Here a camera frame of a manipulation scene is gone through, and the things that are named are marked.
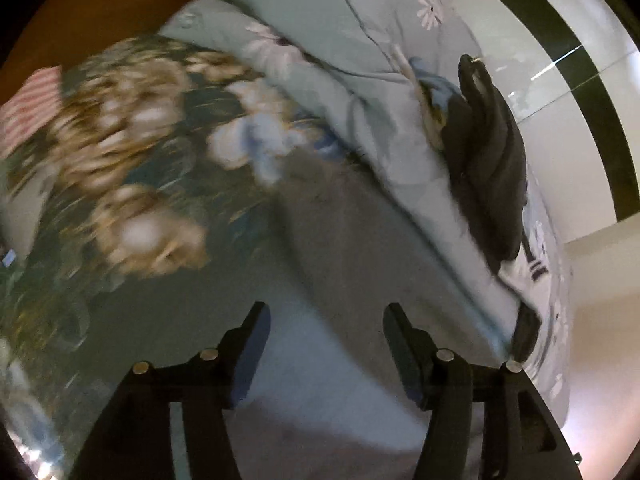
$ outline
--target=striped pink cloth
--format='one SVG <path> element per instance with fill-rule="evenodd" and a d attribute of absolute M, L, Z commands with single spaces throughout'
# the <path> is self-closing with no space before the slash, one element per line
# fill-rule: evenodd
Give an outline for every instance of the striped pink cloth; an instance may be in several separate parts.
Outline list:
<path fill-rule="evenodd" d="M 0 158 L 47 124 L 62 106 L 59 66 L 36 70 L 0 108 Z"/>

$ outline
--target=floor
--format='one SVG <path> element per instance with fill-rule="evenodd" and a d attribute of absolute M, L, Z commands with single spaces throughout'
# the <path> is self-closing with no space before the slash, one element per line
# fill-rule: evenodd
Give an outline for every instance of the floor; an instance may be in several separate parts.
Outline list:
<path fill-rule="evenodd" d="M 640 211 L 640 54 L 604 0 L 445 0 L 508 98 L 562 240 Z"/>

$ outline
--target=small tag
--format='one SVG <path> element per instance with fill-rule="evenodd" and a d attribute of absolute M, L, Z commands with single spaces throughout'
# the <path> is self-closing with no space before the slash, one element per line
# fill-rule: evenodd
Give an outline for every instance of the small tag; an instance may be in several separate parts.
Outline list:
<path fill-rule="evenodd" d="M 2 256 L 2 264 L 3 264 L 5 267 L 10 266 L 10 265 L 14 262 L 15 257 L 16 257 L 15 251 L 14 251 L 13 249 L 9 249 L 9 250 L 4 254 L 4 256 Z"/>

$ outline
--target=floral pillow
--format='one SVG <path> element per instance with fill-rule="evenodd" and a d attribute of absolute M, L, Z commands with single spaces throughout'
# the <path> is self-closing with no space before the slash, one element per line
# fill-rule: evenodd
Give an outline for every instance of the floral pillow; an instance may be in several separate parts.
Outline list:
<path fill-rule="evenodd" d="M 52 280 L 86 259 L 101 279 L 201 267 L 211 223 L 241 223 L 279 179 L 283 156 L 297 146 L 342 153 L 321 121 L 260 74 L 160 36 L 87 59 L 65 75 L 63 95 L 60 113 L 5 161 L 11 194 L 52 168 L 56 186 L 26 264 L 44 264 Z M 213 208 L 222 197 L 225 207 Z"/>

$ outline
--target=wooden surface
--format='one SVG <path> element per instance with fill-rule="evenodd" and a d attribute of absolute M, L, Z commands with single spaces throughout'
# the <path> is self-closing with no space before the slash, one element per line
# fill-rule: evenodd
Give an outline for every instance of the wooden surface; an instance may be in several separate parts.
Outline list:
<path fill-rule="evenodd" d="M 0 104 L 44 66 L 69 68 L 118 40 L 157 30 L 190 0 L 46 0 L 0 69 Z"/>

